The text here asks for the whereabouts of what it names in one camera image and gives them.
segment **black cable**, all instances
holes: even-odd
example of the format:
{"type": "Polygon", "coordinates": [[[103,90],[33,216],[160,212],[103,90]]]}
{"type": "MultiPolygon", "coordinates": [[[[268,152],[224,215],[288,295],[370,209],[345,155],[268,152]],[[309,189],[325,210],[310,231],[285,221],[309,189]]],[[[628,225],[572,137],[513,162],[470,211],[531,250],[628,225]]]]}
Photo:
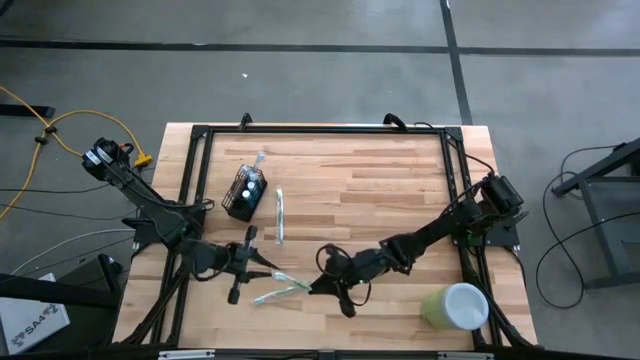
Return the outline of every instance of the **black cable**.
{"type": "MultiPolygon", "coordinates": [[[[587,226],[586,228],[583,228],[583,229],[581,229],[581,230],[578,230],[578,231],[574,232],[573,234],[571,234],[571,235],[567,236],[566,238],[564,238],[564,239],[562,239],[562,240],[558,241],[558,243],[557,243],[557,244],[554,244],[554,245],[552,245],[549,249],[547,249],[547,251],[542,255],[542,257],[541,257],[541,258],[540,258],[540,260],[538,261],[538,265],[536,266],[536,286],[538,287],[538,292],[540,293],[540,295],[542,296],[542,292],[540,291],[540,287],[539,287],[539,284],[538,284],[538,272],[539,272],[539,270],[540,270],[540,264],[541,264],[541,263],[542,263],[542,261],[547,257],[547,255],[551,252],[551,250],[555,249],[557,246],[564,246],[564,245],[563,245],[563,243],[564,243],[565,241],[567,241],[567,240],[569,240],[569,239],[572,239],[573,237],[575,237],[575,236],[577,236],[577,235],[580,235],[580,234],[582,234],[583,232],[585,232],[585,231],[587,231],[587,230],[591,230],[591,229],[593,229],[593,228],[595,228],[595,227],[597,227],[597,226],[600,226],[600,225],[602,225],[602,224],[608,223],[609,221],[613,221],[613,220],[617,220],[617,219],[622,219],[622,218],[629,217],[629,216],[636,216],[636,215],[640,215],[640,211],[632,212],[632,213],[627,213],[627,214],[622,214],[622,215],[614,216],[614,217],[612,217],[612,218],[608,218],[608,219],[605,219],[605,220],[599,221],[599,222],[597,222],[597,223],[595,223],[595,224],[593,224],[593,225],[591,225],[591,226],[587,226]]],[[[559,308],[559,309],[569,309],[569,308],[571,308],[571,307],[573,307],[573,306],[577,305],[577,303],[576,303],[575,305],[573,305],[573,304],[572,304],[572,305],[571,305],[571,306],[569,306],[569,307],[555,306],[554,304],[550,304],[550,305],[551,305],[551,306],[554,306],[554,307],[557,307],[557,308],[559,308]]]]}
{"type": "Polygon", "coordinates": [[[36,209],[30,209],[30,208],[25,208],[25,207],[15,206],[15,205],[9,205],[9,204],[0,204],[0,206],[10,207],[10,208],[17,209],[17,210],[22,210],[22,211],[34,212],[34,213],[38,213],[38,214],[70,217],[70,218],[83,219],[83,220],[95,220],[95,221],[110,221],[110,220],[122,219],[122,218],[124,218],[124,217],[126,217],[126,216],[128,216],[130,214],[133,214],[137,210],[137,208],[136,208],[134,210],[129,211],[128,213],[126,213],[124,215],[119,215],[119,216],[115,216],[115,217],[112,217],[112,218],[94,218],[94,217],[83,216],[83,215],[73,215],[73,214],[57,213],[57,212],[52,212],[52,211],[36,210],[36,209]]]}
{"type": "MultiPolygon", "coordinates": [[[[486,236],[483,237],[484,238],[484,247],[474,247],[474,246],[470,246],[467,248],[467,251],[469,251],[469,254],[473,255],[474,257],[478,257],[478,253],[475,251],[476,248],[480,248],[481,249],[481,253],[484,253],[484,248],[486,247],[486,236]]],[[[520,273],[522,273],[522,281],[524,282],[524,287],[527,287],[527,278],[525,276],[525,272],[524,272],[524,265],[522,264],[522,260],[520,259],[520,257],[518,256],[518,254],[511,249],[511,247],[509,246],[503,246],[503,248],[505,250],[507,250],[509,253],[511,253],[511,255],[513,256],[513,258],[518,262],[518,265],[520,266],[520,273]]]]}
{"type": "MultiPolygon", "coordinates": [[[[430,127],[431,129],[433,129],[434,131],[438,131],[435,127],[433,127],[433,125],[431,125],[431,124],[429,124],[428,122],[425,122],[425,121],[417,121],[417,122],[414,122],[414,123],[413,123],[413,125],[426,125],[426,126],[430,127]]],[[[447,135],[449,135],[449,137],[454,138],[454,137],[453,137],[453,135],[451,135],[451,134],[447,131],[447,129],[446,129],[446,128],[443,128],[443,130],[444,130],[444,132],[445,132],[447,135]]],[[[469,158],[469,159],[475,160],[475,161],[479,162],[480,164],[482,164],[482,165],[486,166],[487,168],[489,168],[489,171],[491,172],[491,174],[495,174],[495,173],[496,173],[496,172],[495,172],[495,170],[493,169],[493,167],[492,167],[491,165],[489,165],[489,164],[487,164],[486,162],[484,162],[484,161],[482,161],[482,160],[478,159],[478,158],[477,158],[477,157],[475,157],[475,156],[472,156],[472,155],[467,154],[467,153],[466,153],[466,152],[464,152],[464,151],[460,151],[460,149],[458,149],[458,147],[457,147],[457,146],[453,145],[453,144],[449,141],[449,139],[447,139],[447,143],[448,143],[449,145],[451,145],[454,149],[456,149],[456,151],[457,151],[458,153],[460,153],[461,155],[463,155],[463,156],[465,156],[465,157],[467,157],[467,158],[469,158]]]]}
{"type": "MultiPolygon", "coordinates": [[[[486,247],[486,243],[487,243],[486,236],[483,236],[482,243],[486,247]]],[[[484,251],[484,248],[481,246],[477,246],[476,248],[478,249],[479,253],[484,251]]],[[[461,253],[460,259],[463,261],[462,262],[463,273],[466,273],[467,271],[470,273],[471,278],[469,279],[470,280],[469,283],[476,286],[485,296],[485,298],[487,299],[487,302],[489,303],[489,311],[492,314],[491,316],[495,319],[495,321],[497,322],[498,328],[500,328],[503,331],[503,333],[505,334],[505,336],[507,337],[511,345],[520,346],[520,347],[532,347],[533,345],[531,345],[526,339],[522,337],[522,335],[518,332],[515,326],[511,324],[507,316],[500,309],[500,306],[498,306],[498,303],[493,298],[493,295],[487,288],[487,285],[480,280],[480,277],[478,276],[477,272],[475,271],[475,269],[473,269],[470,259],[466,255],[466,253],[461,253]]],[[[484,338],[482,336],[480,336],[479,340],[481,343],[485,343],[484,338]]]]}
{"type": "Polygon", "coordinates": [[[623,215],[619,215],[619,216],[614,216],[612,218],[603,220],[603,221],[599,221],[591,226],[588,226],[586,228],[583,228],[582,230],[579,230],[569,236],[567,236],[566,238],[564,238],[563,240],[560,240],[560,237],[558,236],[558,234],[556,233],[556,231],[553,229],[553,226],[551,225],[551,220],[549,219],[549,214],[547,213],[547,192],[549,192],[549,189],[551,188],[551,185],[557,180],[559,179],[562,175],[567,174],[568,172],[564,172],[564,173],[560,173],[558,174],[556,177],[554,177],[549,184],[547,185],[547,187],[544,189],[544,193],[542,195],[542,212],[544,213],[544,217],[545,220],[547,221],[547,225],[549,226],[549,230],[551,230],[551,234],[553,234],[553,237],[556,239],[556,244],[552,245],[551,247],[549,247],[549,249],[547,249],[547,251],[542,255],[542,257],[540,258],[540,260],[538,261],[538,264],[536,265],[536,288],[538,289],[538,293],[540,294],[540,297],[542,297],[542,299],[549,304],[550,306],[557,308],[557,309],[571,309],[575,306],[577,306],[578,304],[580,304],[580,302],[582,302],[582,299],[584,297],[584,290],[585,290],[585,286],[584,286],[584,277],[582,276],[582,272],[580,271],[580,269],[578,268],[578,265],[576,264],[575,260],[573,259],[573,257],[571,256],[571,254],[569,254],[569,251],[567,250],[567,248],[564,246],[564,242],[573,238],[574,236],[581,234],[587,230],[590,230],[596,226],[600,226],[604,223],[607,223],[609,221],[612,220],[616,220],[616,219],[620,219],[620,218],[624,218],[627,216],[632,216],[632,215],[640,215],[640,212],[633,212],[633,213],[628,213],[628,214],[623,214],[623,215]],[[573,267],[576,270],[576,273],[578,274],[578,277],[580,278],[580,295],[578,296],[578,298],[568,304],[568,305],[557,305],[555,303],[553,303],[552,301],[550,301],[543,293],[542,293],[542,289],[540,288],[540,266],[542,264],[542,262],[544,261],[544,259],[547,257],[547,255],[551,252],[551,250],[555,249],[556,247],[560,246],[562,248],[562,251],[565,253],[565,255],[567,255],[567,258],[569,259],[569,261],[571,262],[571,264],[573,265],[573,267]]]}
{"type": "MultiPolygon", "coordinates": [[[[316,266],[318,267],[318,270],[320,270],[320,272],[322,274],[327,275],[327,276],[332,277],[332,278],[336,278],[336,279],[344,278],[349,273],[356,272],[356,271],[360,270],[361,268],[365,268],[365,267],[367,267],[367,266],[369,266],[369,265],[371,265],[371,264],[373,264],[374,262],[377,262],[377,261],[378,261],[378,259],[374,259],[374,260],[370,261],[369,263],[367,263],[367,264],[365,264],[363,266],[360,266],[359,268],[355,268],[354,269],[353,267],[355,266],[355,264],[353,262],[353,259],[351,258],[349,253],[347,253],[346,250],[344,250],[343,248],[341,248],[339,246],[336,246],[334,244],[325,244],[325,245],[321,246],[318,249],[318,251],[316,251],[316,266]],[[329,248],[334,249],[334,250],[342,253],[347,258],[347,260],[349,260],[349,269],[347,269],[345,272],[343,272],[340,275],[331,274],[331,273],[327,272],[322,266],[320,266],[320,253],[322,252],[322,250],[329,249],[329,248]]],[[[369,302],[369,298],[371,297],[371,287],[372,287],[371,286],[371,281],[367,282],[367,285],[368,285],[367,295],[365,296],[365,299],[364,299],[364,301],[362,303],[354,302],[351,299],[351,296],[349,296],[349,292],[348,291],[347,291],[346,294],[344,294],[344,297],[353,306],[364,306],[367,302],[369,302]]]]}
{"type": "Polygon", "coordinates": [[[547,304],[549,304],[550,306],[552,306],[552,307],[554,307],[556,309],[571,309],[571,308],[577,306],[578,304],[580,304],[580,302],[582,302],[582,298],[584,297],[584,278],[582,277],[582,272],[580,271],[580,268],[578,268],[578,265],[576,264],[575,260],[573,260],[573,257],[571,256],[571,254],[569,254],[569,251],[567,250],[567,248],[562,244],[562,242],[560,240],[560,237],[558,236],[556,231],[553,229],[553,225],[551,225],[551,220],[549,219],[549,214],[547,213],[547,192],[549,192],[549,189],[551,188],[551,185],[553,185],[553,183],[564,174],[565,173],[558,174],[545,187],[544,192],[542,193],[542,212],[544,214],[545,220],[547,221],[547,225],[549,226],[549,230],[551,231],[551,234],[556,239],[556,244],[554,244],[553,246],[560,245],[562,247],[562,251],[565,253],[565,255],[567,255],[567,258],[571,262],[571,265],[573,265],[573,268],[576,269],[576,273],[578,274],[578,278],[580,278],[580,295],[578,296],[578,298],[574,302],[572,302],[569,305],[557,305],[557,304],[554,304],[549,299],[547,299],[546,296],[544,296],[544,294],[542,293],[542,290],[540,289],[540,281],[539,281],[539,276],[538,276],[539,269],[540,269],[540,264],[542,263],[542,259],[544,259],[544,256],[543,256],[540,259],[540,261],[538,261],[538,265],[536,266],[536,288],[538,289],[538,293],[540,294],[540,297],[542,297],[542,300],[544,300],[544,302],[546,302],[547,304]]]}
{"type": "Polygon", "coordinates": [[[349,255],[348,252],[346,252],[343,248],[333,245],[333,244],[325,244],[322,245],[318,251],[316,251],[316,266],[318,267],[318,270],[320,270],[320,272],[324,275],[327,275],[329,277],[333,277],[333,278],[339,278],[342,275],[335,275],[335,274],[331,274],[329,272],[327,272],[322,266],[320,266],[320,253],[322,252],[322,250],[324,249],[334,249],[337,250],[338,252],[342,253],[342,255],[344,255],[347,260],[349,260],[349,263],[353,266],[353,259],[351,258],[351,255],[349,255]]]}
{"type": "MultiPolygon", "coordinates": [[[[172,233],[176,228],[178,228],[178,226],[180,226],[180,224],[178,224],[178,225],[174,226],[174,227],[173,227],[171,230],[169,230],[166,234],[170,234],[170,233],[172,233]]],[[[128,241],[128,240],[131,240],[131,239],[133,239],[133,238],[135,238],[135,235],[134,235],[134,236],[126,237],[126,238],[124,238],[124,239],[122,239],[122,240],[118,240],[118,241],[116,241],[116,242],[113,242],[113,243],[110,243],[110,244],[107,244],[107,245],[104,245],[104,246],[101,246],[101,247],[99,247],[99,248],[95,248],[95,249],[93,249],[93,250],[89,250],[89,251],[84,252],[84,253],[82,253],[82,254],[75,255],[75,256],[73,256],[73,257],[70,257],[70,258],[67,258],[67,259],[64,259],[64,260],[61,260],[61,261],[55,262],[55,263],[53,263],[53,264],[49,264],[49,265],[46,265],[46,266],[38,267],[38,269],[36,269],[36,270],[34,270],[34,271],[31,271],[31,272],[28,272],[28,273],[25,273],[25,274],[22,274],[22,275],[19,275],[19,276],[21,276],[21,277],[25,277],[25,276],[28,276],[28,275],[34,274],[34,273],[36,273],[36,272],[38,272],[38,271],[41,271],[41,270],[44,270],[44,269],[48,269],[48,268],[50,268],[50,267],[53,267],[53,266],[56,266],[56,265],[60,265],[60,264],[65,263],[65,262],[67,262],[67,261],[71,261],[71,260],[73,260],[73,259],[79,258],[79,257],[81,257],[81,256],[84,256],[84,255],[87,255],[87,254],[91,254],[91,253],[93,253],[93,252],[100,251],[100,250],[102,250],[102,249],[105,249],[105,248],[111,247],[111,246],[113,246],[113,245],[117,245],[117,244],[123,243],[123,242],[128,241]]],[[[5,280],[5,281],[3,281],[3,282],[0,282],[0,284],[3,284],[3,283],[5,283],[5,282],[7,282],[7,281],[10,281],[10,280],[5,280]]]]}
{"type": "MultiPolygon", "coordinates": [[[[573,172],[564,171],[564,165],[567,163],[567,160],[574,154],[577,154],[579,152],[583,152],[583,151],[589,151],[589,150],[603,150],[603,149],[612,149],[615,147],[618,147],[620,145],[606,145],[606,146],[592,146],[592,147],[586,147],[586,148],[582,148],[582,149],[578,149],[578,150],[574,150],[570,153],[567,154],[567,156],[564,157],[564,159],[562,159],[562,164],[560,165],[560,182],[563,183],[564,182],[564,178],[563,178],[563,173],[570,173],[570,174],[574,174],[573,172]]],[[[572,199],[576,199],[576,200],[582,200],[582,196],[573,194],[572,192],[568,192],[567,195],[569,195],[569,197],[571,197],[572,199]]]]}
{"type": "MultiPolygon", "coordinates": [[[[153,169],[155,169],[155,167],[150,167],[150,168],[136,167],[136,169],[138,169],[138,172],[140,173],[140,177],[142,178],[142,172],[143,171],[153,170],[153,169]]],[[[105,188],[107,186],[110,186],[110,184],[104,184],[104,185],[100,185],[100,186],[96,186],[96,187],[89,188],[89,189],[84,189],[84,190],[40,190],[40,189],[24,189],[24,190],[22,190],[22,189],[14,189],[14,188],[0,188],[0,191],[11,191],[11,192],[23,191],[23,192],[34,192],[34,193],[44,193],[44,194],[84,194],[84,193],[88,193],[88,192],[91,192],[91,191],[95,191],[95,190],[99,190],[99,189],[105,188]]]]}
{"type": "MultiPolygon", "coordinates": [[[[139,208],[136,208],[136,210],[134,210],[134,211],[136,211],[136,218],[138,218],[138,217],[139,217],[139,216],[137,215],[138,210],[140,210],[140,209],[139,209],[139,208]]],[[[154,218],[149,217],[149,218],[147,218],[146,220],[149,220],[149,221],[151,221],[151,222],[153,223],[153,226],[154,226],[154,227],[155,227],[155,229],[156,229],[156,234],[158,234],[158,236],[160,237],[160,239],[164,240],[165,244],[169,244],[169,243],[170,243],[170,241],[168,241],[168,240],[165,238],[165,235],[169,235],[169,234],[173,233],[173,232],[174,232],[178,227],[180,227],[180,226],[182,225],[181,223],[177,223],[173,228],[171,228],[171,230],[167,231],[167,232],[166,232],[166,233],[164,233],[164,234],[161,234],[161,233],[160,233],[160,229],[158,228],[158,222],[156,222],[156,220],[155,220],[154,218]]],[[[198,221],[196,221],[196,220],[195,220],[195,219],[193,219],[193,218],[191,218],[191,220],[192,220],[193,222],[195,222],[196,224],[198,224],[198,226],[200,226],[200,229],[199,229],[199,230],[201,231],[201,230],[202,230],[202,224],[200,224],[198,221]]],[[[133,258],[134,258],[134,257],[136,257],[136,256],[140,255],[140,253],[141,253],[142,251],[144,251],[144,249],[146,249],[148,246],[149,246],[149,244],[147,244],[147,245],[145,245],[145,246],[139,245],[138,249],[136,249],[136,250],[133,252],[133,254],[131,255],[131,260],[133,260],[133,258]]]]}
{"type": "Polygon", "coordinates": [[[442,210],[442,212],[440,213],[440,215],[438,216],[438,218],[441,218],[444,214],[446,214],[446,213],[451,209],[451,207],[452,207],[453,205],[455,205],[455,204],[458,202],[458,200],[460,200],[463,196],[468,195],[469,193],[472,193],[472,192],[473,192],[473,194],[471,195],[471,198],[474,198],[474,197],[476,196],[476,194],[477,194],[478,189],[479,189],[482,185],[484,185],[486,182],[487,182],[486,178],[485,178],[485,179],[482,179],[482,180],[480,180],[479,182],[477,182],[477,183],[475,183],[475,184],[471,185],[469,188],[467,188],[467,189],[466,189],[465,191],[463,191],[462,193],[460,193],[460,195],[458,195],[455,199],[453,199],[453,201],[451,201],[451,202],[449,203],[449,205],[447,205],[447,206],[444,208],[444,210],[442,210]]]}
{"type": "Polygon", "coordinates": [[[196,207],[203,207],[205,209],[205,211],[209,211],[211,209],[213,209],[212,207],[208,207],[209,205],[213,205],[214,202],[211,199],[204,199],[201,203],[197,203],[197,204],[191,204],[191,205],[180,205],[180,204],[167,204],[167,203],[163,203],[160,202],[154,198],[148,197],[145,194],[141,193],[140,191],[138,191],[138,189],[136,189],[135,187],[130,186],[127,183],[124,183],[125,186],[129,187],[131,190],[133,190],[134,193],[138,194],[138,196],[140,196],[143,199],[146,199],[148,201],[151,201],[152,203],[156,204],[156,205],[160,205],[164,208],[167,209],[193,209],[196,207]]]}
{"type": "Polygon", "coordinates": [[[469,254],[473,255],[473,257],[475,258],[477,258],[478,255],[484,255],[486,249],[487,249],[487,234],[482,235],[482,244],[480,246],[467,247],[467,251],[469,252],[469,254]]]}

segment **black wire basket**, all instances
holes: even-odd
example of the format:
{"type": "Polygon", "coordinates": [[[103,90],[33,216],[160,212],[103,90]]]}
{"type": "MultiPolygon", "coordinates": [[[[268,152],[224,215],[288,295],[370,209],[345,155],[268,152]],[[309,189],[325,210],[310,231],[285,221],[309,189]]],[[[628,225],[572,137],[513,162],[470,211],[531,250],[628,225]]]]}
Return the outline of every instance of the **black wire basket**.
{"type": "Polygon", "coordinates": [[[249,176],[243,171],[243,167],[245,165],[240,167],[233,184],[231,184],[231,189],[224,196],[222,207],[227,210],[229,216],[249,222],[267,189],[267,180],[260,169],[247,166],[246,168],[255,174],[254,180],[249,179],[249,176]]]}

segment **metal stand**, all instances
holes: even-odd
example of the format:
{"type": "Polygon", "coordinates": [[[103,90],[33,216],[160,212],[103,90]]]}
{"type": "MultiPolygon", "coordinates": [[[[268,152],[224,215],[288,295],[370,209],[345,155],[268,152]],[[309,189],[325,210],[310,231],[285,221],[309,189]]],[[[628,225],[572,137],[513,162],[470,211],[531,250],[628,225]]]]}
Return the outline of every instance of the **metal stand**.
{"type": "MultiPolygon", "coordinates": [[[[100,255],[84,262],[57,282],[95,289],[107,293],[121,293],[116,281],[122,266],[108,256],[100,255]]],[[[118,310],[92,306],[65,305],[70,324],[51,334],[28,350],[28,353],[64,351],[80,346],[97,346],[111,343],[118,310]]]]}
{"type": "MultiPolygon", "coordinates": [[[[51,106],[31,105],[31,108],[43,118],[51,118],[56,113],[56,109],[51,106]]],[[[0,116],[35,117],[25,106],[6,104],[0,104],[0,116]]]]}
{"type": "MultiPolygon", "coordinates": [[[[574,177],[552,189],[560,197],[580,189],[591,222],[640,211],[640,177],[604,177],[612,171],[640,161],[640,138],[625,144],[609,156],[591,165],[574,177]]],[[[595,233],[604,252],[610,275],[587,281],[585,288],[597,289],[640,283],[640,272],[634,271],[624,248],[625,244],[640,244],[634,236],[640,234],[637,219],[622,218],[616,222],[595,227],[595,233]]]]}
{"type": "MultiPolygon", "coordinates": [[[[110,261],[106,255],[99,255],[99,258],[101,258],[101,261],[110,261]]],[[[59,282],[0,274],[0,297],[118,309],[121,291],[117,280],[114,278],[114,275],[106,269],[103,269],[102,276],[104,276],[110,284],[109,292],[59,282]]]]}

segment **wire bundle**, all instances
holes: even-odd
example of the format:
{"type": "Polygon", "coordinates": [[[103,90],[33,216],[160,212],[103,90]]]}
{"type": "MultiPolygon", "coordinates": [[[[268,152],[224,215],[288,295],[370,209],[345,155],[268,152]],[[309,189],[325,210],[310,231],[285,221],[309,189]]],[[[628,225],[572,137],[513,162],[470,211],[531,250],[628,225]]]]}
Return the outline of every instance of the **wire bundle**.
{"type": "MultiPolygon", "coordinates": [[[[64,115],[58,116],[57,118],[55,118],[51,122],[47,122],[45,119],[42,118],[42,116],[40,116],[40,114],[38,114],[31,106],[29,106],[29,104],[27,104],[24,100],[22,100],[16,94],[12,93],[11,91],[9,91],[6,88],[1,87],[1,86],[0,86],[0,91],[4,92],[7,95],[9,95],[13,99],[15,99],[17,102],[19,102],[20,104],[25,106],[27,109],[29,109],[29,111],[31,111],[33,113],[33,115],[36,118],[38,118],[38,120],[40,120],[40,122],[42,122],[42,124],[44,125],[45,129],[42,131],[42,134],[40,136],[41,138],[46,138],[48,135],[53,136],[53,138],[60,144],[60,146],[62,146],[62,148],[64,150],[66,150],[67,152],[69,152],[69,153],[71,153],[71,154],[73,154],[75,156],[82,157],[82,154],[80,152],[78,152],[78,151],[73,150],[69,146],[67,146],[67,144],[65,144],[62,141],[60,136],[58,134],[56,134],[55,130],[53,130],[54,129],[53,126],[56,123],[58,123],[59,121],[61,121],[63,119],[66,119],[66,118],[68,118],[70,116],[73,116],[73,115],[77,115],[77,114],[92,114],[92,115],[102,116],[102,117],[104,117],[106,119],[109,119],[109,120],[115,122],[116,124],[120,125],[120,127],[122,127],[127,132],[127,134],[129,134],[129,136],[131,136],[131,139],[133,140],[133,143],[136,145],[136,148],[138,149],[138,159],[134,163],[134,165],[136,167],[147,166],[153,160],[150,155],[148,155],[144,151],[142,151],[142,148],[140,147],[140,143],[138,142],[138,139],[131,132],[131,130],[129,130],[129,128],[127,128],[127,126],[122,121],[116,119],[115,117],[113,117],[111,115],[107,115],[107,114],[101,113],[99,111],[94,111],[94,110],[75,110],[75,111],[68,112],[68,113],[66,113],[64,115]]],[[[33,178],[33,173],[35,171],[36,164],[38,162],[38,155],[39,155],[41,149],[42,149],[42,143],[38,142],[36,144],[36,148],[35,148],[35,150],[33,152],[33,156],[31,157],[31,165],[29,166],[29,172],[27,174],[27,178],[25,179],[24,184],[22,185],[20,191],[16,194],[16,196],[14,196],[14,198],[11,200],[11,202],[9,202],[9,204],[5,207],[5,209],[2,211],[2,213],[0,213],[0,221],[2,219],[4,219],[5,216],[7,216],[7,213],[11,210],[11,208],[15,207],[14,204],[20,199],[22,194],[25,192],[25,190],[27,189],[27,187],[31,183],[31,179],[33,178]]]]}

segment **yellow power cord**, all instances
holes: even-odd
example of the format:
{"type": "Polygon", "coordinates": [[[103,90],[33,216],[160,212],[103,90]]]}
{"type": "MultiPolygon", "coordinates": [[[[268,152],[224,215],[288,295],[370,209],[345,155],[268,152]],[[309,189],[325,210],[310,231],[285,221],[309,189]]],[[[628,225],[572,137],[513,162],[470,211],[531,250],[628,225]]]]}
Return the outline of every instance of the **yellow power cord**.
{"type": "MultiPolygon", "coordinates": [[[[120,125],[128,134],[129,136],[131,136],[131,139],[133,140],[133,143],[135,144],[136,148],[138,149],[138,159],[134,162],[134,166],[136,167],[144,167],[147,166],[148,164],[150,164],[153,161],[153,158],[151,157],[151,155],[147,155],[144,151],[142,151],[142,148],[140,147],[140,143],[138,142],[138,139],[136,139],[135,135],[133,135],[133,133],[131,132],[131,130],[129,130],[129,128],[127,128],[127,126],[120,120],[114,118],[113,116],[101,113],[99,111],[94,111],[94,110],[75,110],[75,111],[71,111],[68,112],[64,115],[60,115],[57,118],[53,119],[50,123],[48,123],[45,119],[43,119],[31,106],[29,106],[29,104],[27,104],[24,100],[22,100],[18,95],[12,93],[11,91],[7,90],[6,88],[0,86],[0,91],[4,92],[5,94],[9,95],[10,97],[12,97],[13,99],[15,99],[17,102],[21,103],[22,105],[24,105],[27,109],[29,109],[29,111],[31,111],[33,113],[33,115],[35,115],[35,117],[38,118],[38,120],[40,120],[45,128],[48,128],[49,126],[53,126],[55,123],[57,123],[60,120],[63,120],[65,118],[68,118],[72,115],[76,115],[76,114],[93,114],[93,115],[99,115],[102,116],[104,118],[107,118],[115,123],[117,123],[118,125],[120,125]]],[[[47,133],[46,132],[42,132],[42,136],[41,137],[46,137],[47,133]]],[[[65,149],[66,151],[82,157],[82,154],[73,150],[72,148],[68,147],[67,144],[65,144],[62,139],[56,134],[56,133],[51,133],[51,135],[53,135],[53,137],[58,141],[58,143],[60,143],[60,146],[62,146],[63,149],[65,149]]],[[[36,144],[36,148],[33,152],[33,157],[31,158],[31,166],[29,166],[29,173],[27,175],[27,179],[24,181],[24,184],[22,185],[22,188],[20,189],[20,191],[16,194],[16,196],[11,200],[11,202],[9,203],[9,206],[7,206],[4,211],[2,211],[2,213],[0,213],[0,221],[7,216],[7,213],[9,212],[9,210],[11,209],[11,207],[13,206],[13,204],[16,203],[16,201],[18,201],[18,199],[20,199],[20,197],[22,196],[22,194],[24,193],[24,190],[29,186],[29,183],[31,182],[31,178],[33,177],[33,172],[36,168],[36,163],[38,162],[38,155],[40,153],[40,150],[42,148],[42,144],[38,143],[36,144]]]]}

